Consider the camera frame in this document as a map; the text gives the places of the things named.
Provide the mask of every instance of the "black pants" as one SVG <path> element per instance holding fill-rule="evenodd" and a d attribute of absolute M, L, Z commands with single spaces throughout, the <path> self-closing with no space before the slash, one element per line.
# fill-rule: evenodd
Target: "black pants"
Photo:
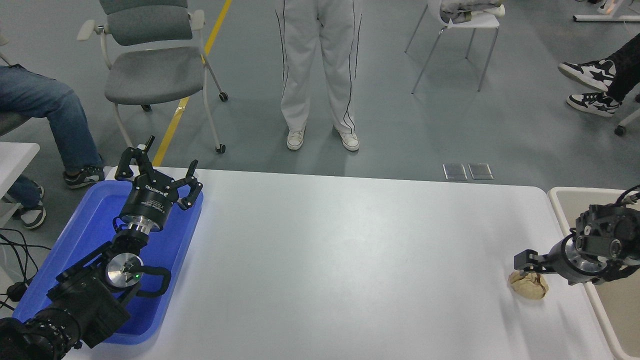
<path fill-rule="evenodd" d="M 616 64 L 616 77 L 607 95 L 621 102 L 640 83 L 640 34 L 607 57 Z"/>

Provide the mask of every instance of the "chair seat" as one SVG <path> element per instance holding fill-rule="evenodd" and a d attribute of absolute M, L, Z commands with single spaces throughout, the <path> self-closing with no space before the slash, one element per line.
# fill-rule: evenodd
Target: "chair seat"
<path fill-rule="evenodd" d="M 133 51 L 114 61 L 104 96 L 117 104 L 160 104 L 197 93 L 203 82 L 197 47 Z"/>
<path fill-rule="evenodd" d="M 450 29 L 453 29 L 453 28 L 495 29 L 498 26 L 500 26 L 500 23 L 498 22 L 498 19 L 496 19 L 493 14 L 484 12 L 484 13 L 473 15 L 470 21 L 461 22 L 458 24 L 446 24 L 446 25 Z"/>
<path fill-rule="evenodd" d="M 14 112 L 0 112 L 0 136 L 24 124 L 30 117 Z"/>

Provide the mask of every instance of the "brown crumpled paper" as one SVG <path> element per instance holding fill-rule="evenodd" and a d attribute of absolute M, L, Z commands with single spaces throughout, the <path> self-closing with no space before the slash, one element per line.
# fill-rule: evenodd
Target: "brown crumpled paper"
<path fill-rule="evenodd" d="M 509 284 L 513 291 L 532 300 L 542 299 L 549 291 L 545 278 L 535 272 L 522 276 L 519 271 L 514 271 L 509 275 Z"/>

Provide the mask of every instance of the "gray floor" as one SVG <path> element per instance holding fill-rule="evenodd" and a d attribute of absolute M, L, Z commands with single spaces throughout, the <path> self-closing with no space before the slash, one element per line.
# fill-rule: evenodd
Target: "gray floor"
<path fill-rule="evenodd" d="M 191 10 L 207 14 L 205 38 L 223 3 L 189 2 Z M 470 31 L 451 30 L 443 34 L 412 95 L 439 30 L 426 17 L 404 53 L 424 3 L 365 1 L 354 98 L 361 146 L 350 153 L 332 132 L 321 61 L 314 64 L 305 144 L 297 152 L 287 150 L 287 128 L 279 109 L 282 53 L 273 2 L 234 0 L 210 55 L 230 96 L 222 103 L 210 86 L 209 100 L 227 153 L 215 154 L 202 97 L 196 95 L 163 165 L 186 167 L 198 159 L 201 168 L 223 170 L 446 181 L 443 163 L 489 163 L 495 180 L 469 182 L 537 186 L 545 191 L 555 186 L 622 189 L 640 183 L 640 121 L 628 126 L 624 137 L 613 134 L 618 121 L 638 108 L 632 102 L 636 92 L 611 119 L 580 113 L 564 100 L 590 90 L 556 68 L 562 61 L 584 62 L 611 54 L 637 34 L 640 25 L 572 21 L 573 14 L 595 13 L 595 6 L 587 2 L 510 0 L 481 92 L 476 88 L 492 31 L 479 31 L 466 60 Z M 99 39 L 75 41 L 86 19 L 104 22 L 105 18 L 97 0 L 0 3 L 3 34 L 12 41 L 2 52 L 74 88 L 99 151 L 109 165 L 115 165 L 126 145 L 103 96 L 108 70 Z M 112 59 L 129 50 L 113 41 L 109 49 Z M 155 152 L 176 107 L 177 101 L 143 113 L 129 106 L 121 114 L 135 143 L 143 143 L 149 135 L 158 137 Z M 86 190 L 65 188 L 46 119 L 32 119 L 1 140 L 41 146 L 26 174 L 46 187 L 48 218 L 41 228 L 25 234 L 31 243 L 51 245 Z M 19 223 L 10 226 L 19 228 Z"/>

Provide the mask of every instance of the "chair backrest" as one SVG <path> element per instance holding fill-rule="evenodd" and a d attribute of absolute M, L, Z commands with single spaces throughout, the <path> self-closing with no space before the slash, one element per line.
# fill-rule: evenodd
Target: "chair backrest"
<path fill-rule="evenodd" d="M 10 111 L 0 111 L 0 136 L 24 124 L 30 117 Z"/>
<path fill-rule="evenodd" d="M 442 0 L 427 0 L 427 4 L 429 4 L 429 13 L 431 13 L 431 15 L 437 19 L 441 25 L 447 25 L 446 22 L 442 21 L 442 16 L 440 15 Z"/>
<path fill-rule="evenodd" d="M 120 45 L 193 38 L 186 0 L 100 0 Z"/>

